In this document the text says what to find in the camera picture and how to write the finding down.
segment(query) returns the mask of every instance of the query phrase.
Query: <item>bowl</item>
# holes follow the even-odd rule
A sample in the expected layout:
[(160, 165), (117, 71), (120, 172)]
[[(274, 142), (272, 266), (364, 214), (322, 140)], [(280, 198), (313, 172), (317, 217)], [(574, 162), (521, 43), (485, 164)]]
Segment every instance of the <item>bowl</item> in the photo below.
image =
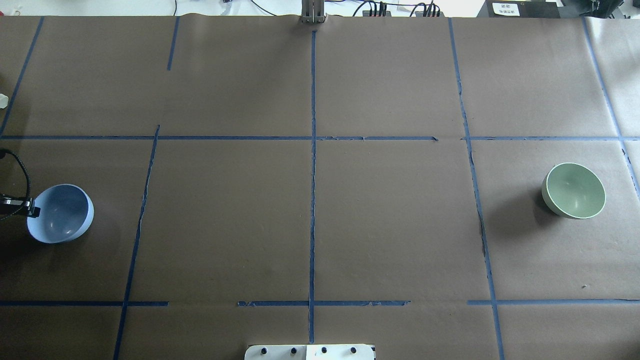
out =
[(71, 241), (93, 221), (93, 203), (76, 185), (61, 184), (43, 191), (34, 200), (40, 216), (27, 218), (29, 233), (43, 243)]
[(598, 176), (576, 163), (554, 166), (542, 182), (542, 197), (551, 211), (572, 219), (596, 216), (607, 200)]

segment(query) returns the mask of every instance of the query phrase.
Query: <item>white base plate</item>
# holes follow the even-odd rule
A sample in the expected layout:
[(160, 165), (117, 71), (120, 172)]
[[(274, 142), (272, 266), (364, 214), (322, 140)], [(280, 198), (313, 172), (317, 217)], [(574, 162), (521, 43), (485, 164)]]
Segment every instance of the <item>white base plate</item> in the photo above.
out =
[[(292, 348), (296, 349), (295, 354), (292, 354)], [(246, 349), (244, 360), (375, 360), (374, 349), (365, 344), (254, 345)]]

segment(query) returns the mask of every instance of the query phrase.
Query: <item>white object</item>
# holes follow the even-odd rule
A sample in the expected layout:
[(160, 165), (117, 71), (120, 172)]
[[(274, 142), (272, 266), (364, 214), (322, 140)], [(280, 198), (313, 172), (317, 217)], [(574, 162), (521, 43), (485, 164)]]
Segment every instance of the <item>white object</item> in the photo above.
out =
[(520, 10), (518, 10), (516, 3), (493, 3), (493, 13), (504, 16), (520, 16)]
[(254, 345), (244, 360), (375, 360), (376, 352), (365, 344)]
[(0, 109), (6, 108), (9, 105), (9, 97), (5, 94), (0, 94)]
[(76, 185), (61, 184), (43, 191), (34, 200), (40, 216), (27, 218), (27, 228), (43, 243), (62, 243), (84, 234), (93, 221), (93, 203)]

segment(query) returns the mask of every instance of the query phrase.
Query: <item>metal bracket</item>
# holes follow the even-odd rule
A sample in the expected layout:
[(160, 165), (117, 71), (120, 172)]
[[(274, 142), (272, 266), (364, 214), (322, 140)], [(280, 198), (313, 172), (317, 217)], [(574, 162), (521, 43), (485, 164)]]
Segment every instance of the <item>metal bracket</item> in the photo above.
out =
[(300, 21), (305, 24), (319, 24), (324, 22), (324, 0), (302, 0), (302, 15)]
[(244, 360), (376, 360), (372, 345), (254, 345)]

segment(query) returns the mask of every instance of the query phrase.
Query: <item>bowl rim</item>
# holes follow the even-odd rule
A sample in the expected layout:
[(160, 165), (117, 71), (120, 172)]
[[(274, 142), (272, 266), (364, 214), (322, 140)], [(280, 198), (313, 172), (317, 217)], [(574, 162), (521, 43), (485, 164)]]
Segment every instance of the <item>bowl rim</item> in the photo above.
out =
[[(593, 176), (595, 176), (595, 177), (596, 177), (596, 179), (598, 180), (598, 183), (600, 184), (600, 187), (602, 188), (602, 192), (604, 193), (604, 201), (602, 201), (602, 206), (600, 207), (600, 209), (599, 209), (595, 214), (590, 215), (590, 216), (588, 216), (588, 217), (579, 217), (579, 216), (576, 216), (576, 215), (574, 215), (574, 214), (571, 214), (571, 213), (566, 212), (566, 211), (565, 211), (565, 210), (563, 210), (560, 206), (558, 206), (558, 204), (556, 204), (556, 202), (555, 202), (555, 200), (554, 200), (553, 196), (551, 196), (551, 193), (549, 192), (549, 177), (551, 176), (551, 173), (552, 173), (552, 172), (553, 172), (557, 167), (560, 167), (560, 166), (563, 166), (563, 165), (578, 165), (579, 167), (581, 167), (581, 168), (583, 168), (583, 169), (586, 169), (586, 170), (587, 170), (588, 172), (590, 172)], [(565, 215), (567, 215), (567, 216), (569, 216), (569, 217), (572, 217), (572, 218), (574, 218), (574, 219), (582, 220), (582, 219), (592, 218), (592, 217), (596, 216), (597, 214), (601, 213), (601, 212), (602, 212), (602, 210), (604, 209), (605, 204), (607, 204), (607, 190), (604, 188), (604, 184), (602, 184), (602, 180), (600, 180), (600, 178), (596, 175), (596, 173), (594, 173), (590, 168), (588, 168), (588, 167), (586, 167), (586, 166), (584, 166), (584, 165), (582, 165), (582, 164), (578, 164), (578, 163), (571, 163), (571, 162), (556, 164), (554, 167), (552, 167), (552, 168), (551, 168), (551, 170), (549, 170), (549, 172), (547, 173), (547, 176), (545, 177), (545, 188), (547, 189), (546, 191), (547, 191), (547, 194), (549, 195), (549, 200), (551, 200), (551, 202), (552, 202), (552, 203), (553, 203), (553, 205), (556, 207), (556, 209), (558, 209), (558, 211), (560, 211), (561, 213), (563, 213), (563, 214), (565, 214)]]
[(75, 236), (75, 234), (78, 232), (78, 230), (80, 230), (80, 229), (82, 229), (82, 228), (83, 228), (83, 226), (84, 226), (84, 224), (86, 223), (87, 219), (88, 219), (88, 218), (89, 218), (89, 216), (91, 215), (90, 208), (91, 208), (92, 204), (91, 204), (91, 200), (90, 200), (90, 198), (89, 198), (89, 195), (88, 195), (88, 194), (87, 194), (87, 193), (86, 193), (86, 192), (85, 192), (85, 191), (84, 191), (80, 186), (78, 186), (78, 185), (74, 185), (74, 184), (57, 184), (57, 185), (51, 186), (51, 187), (49, 187), (49, 188), (45, 189), (44, 191), (42, 191), (40, 194), (38, 194), (38, 196), (34, 199), (34, 202), (36, 202), (36, 201), (38, 200), (38, 198), (39, 198), (42, 194), (44, 194), (45, 192), (51, 191), (52, 189), (55, 189), (55, 188), (58, 188), (58, 187), (61, 187), (61, 186), (71, 186), (71, 187), (73, 187), (73, 188), (76, 188), (76, 189), (80, 190), (80, 192), (81, 192), (82, 194), (84, 194), (84, 201), (86, 202), (86, 204), (87, 204), (87, 206), (88, 206), (88, 207), (87, 207), (87, 212), (86, 212), (86, 214), (84, 215), (83, 223), (80, 225), (80, 227), (79, 227), (77, 230), (75, 230), (73, 233), (69, 234), (68, 236), (66, 236), (66, 237), (62, 238), (62, 240), (53, 241), (53, 242), (50, 242), (50, 241), (43, 241), (42, 239), (40, 239), (40, 238), (36, 237), (36, 236), (31, 232), (31, 226), (29, 225), (29, 224), (33, 223), (35, 220), (32, 220), (33, 218), (27, 218), (27, 229), (29, 230), (29, 234), (30, 234), (34, 239), (36, 239), (36, 240), (38, 240), (38, 241), (40, 241), (40, 242), (42, 242), (42, 243), (55, 244), (55, 243), (63, 243), (63, 242), (69, 241), (69, 239), (72, 239), (72, 238)]

